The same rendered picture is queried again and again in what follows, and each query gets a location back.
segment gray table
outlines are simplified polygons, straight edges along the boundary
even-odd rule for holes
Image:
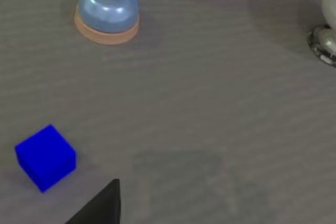
[[[76,32],[76,2],[0,0],[0,223],[64,223],[120,178],[123,223],[334,224],[320,0],[139,0],[117,47]],[[13,146],[49,123],[78,169],[41,194]]]

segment white lamp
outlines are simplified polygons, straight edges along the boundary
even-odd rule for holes
[[[314,28],[308,44],[320,60],[336,67],[336,0],[322,0],[322,11],[329,25]]]

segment cube face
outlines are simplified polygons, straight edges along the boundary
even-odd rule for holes
[[[15,146],[18,163],[44,192],[76,169],[76,152],[49,125]]]

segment round base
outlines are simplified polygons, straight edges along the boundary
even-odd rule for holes
[[[321,34],[325,31],[330,31],[328,25],[317,26],[308,33],[308,45],[314,54],[324,63],[336,67],[336,52],[332,53],[331,48],[328,48],[321,42]]]
[[[89,27],[83,22],[76,8],[75,25],[77,30],[87,39],[103,45],[118,45],[131,40],[139,31],[139,19],[135,25],[122,33],[103,33]]]

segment blue dome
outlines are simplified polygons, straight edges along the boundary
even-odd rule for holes
[[[105,33],[120,33],[139,18],[137,0],[79,0],[78,12],[85,24]]]

